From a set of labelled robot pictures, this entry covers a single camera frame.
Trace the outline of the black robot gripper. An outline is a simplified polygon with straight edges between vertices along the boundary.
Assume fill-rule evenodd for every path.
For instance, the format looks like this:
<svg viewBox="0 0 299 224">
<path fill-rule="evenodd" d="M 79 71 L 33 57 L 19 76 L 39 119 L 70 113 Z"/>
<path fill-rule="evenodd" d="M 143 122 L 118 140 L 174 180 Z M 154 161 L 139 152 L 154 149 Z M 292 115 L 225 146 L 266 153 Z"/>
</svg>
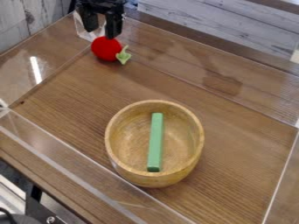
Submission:
<svg viewBox="0 0 299 224">
<path fill-rule="evenodd" d="M 89 10 L 79 13 L 86 31 L 94 32 L 99 28 L 97 13 L 107 13 L 106 36 L 109 39 L 117 38 L 123 31 L 123 15 L 109 11 L 115 8 L 125 9 L 126 3 L 127 0 L 75 0 L 75 7 L 83 7 Z"/>
</svg>

